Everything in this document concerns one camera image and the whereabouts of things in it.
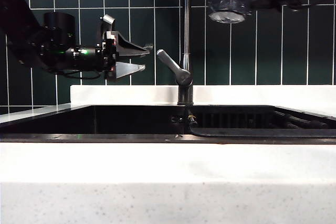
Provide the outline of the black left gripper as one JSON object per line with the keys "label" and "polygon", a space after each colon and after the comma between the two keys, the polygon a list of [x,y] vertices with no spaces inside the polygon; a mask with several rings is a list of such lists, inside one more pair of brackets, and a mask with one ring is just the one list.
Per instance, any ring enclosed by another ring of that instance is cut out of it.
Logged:
{"label": "black left gripper", "polygon": [[143,57],[150,54],[153,44],[141,47],[126,40],[120,32],[117,32],[117,40],[111,31],[104,34],[102,43],[103,73],[105,79],[119,79],[145,70],[145,65],[116,62],[117,51],[120,57]]}

